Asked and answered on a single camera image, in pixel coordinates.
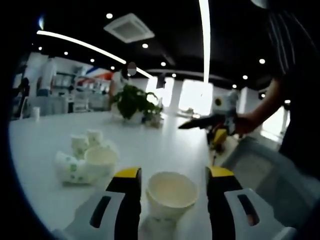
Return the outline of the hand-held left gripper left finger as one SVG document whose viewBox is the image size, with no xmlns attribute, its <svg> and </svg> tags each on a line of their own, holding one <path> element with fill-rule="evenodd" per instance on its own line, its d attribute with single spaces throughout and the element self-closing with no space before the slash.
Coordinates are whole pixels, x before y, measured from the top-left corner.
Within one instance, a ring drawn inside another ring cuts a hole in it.
<svg viewBox="0 0 320 240">
<path fill-rule="evenodd" d="M 88 198 L 65 229 L 52 231 L 55 240 L 137 240 L 141 214 L 142 169 L 117 172 L 105 190 Z"/>
</svg>

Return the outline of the person's right hand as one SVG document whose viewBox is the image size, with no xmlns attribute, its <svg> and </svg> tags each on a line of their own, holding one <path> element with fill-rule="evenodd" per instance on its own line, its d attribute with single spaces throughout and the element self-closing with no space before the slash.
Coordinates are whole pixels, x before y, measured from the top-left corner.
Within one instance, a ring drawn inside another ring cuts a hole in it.
<svg viewBox="0 0 320 240">
<path fill-rule="evenodd" d="M 253 121 L 251 116 L 247 114 L 238 115 L 234 119 L 234 124 L 235 133 L 239 136 L 250 134 L 257 128 L 256 123 Z"/>
</svg>

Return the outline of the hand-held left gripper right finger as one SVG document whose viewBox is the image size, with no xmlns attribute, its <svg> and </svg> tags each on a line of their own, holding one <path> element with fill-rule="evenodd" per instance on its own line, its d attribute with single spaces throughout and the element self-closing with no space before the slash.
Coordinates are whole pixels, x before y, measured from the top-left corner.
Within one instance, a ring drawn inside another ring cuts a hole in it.
<svg viewBox="0 0 320 240">
<path fill-rule="evenodd" d="M 214 240 L 292 240 L 297 232 L 276 220 L 272 206 L 242 188 L 226 168 L 206 167 L 206 194 Z"/>
</svg>

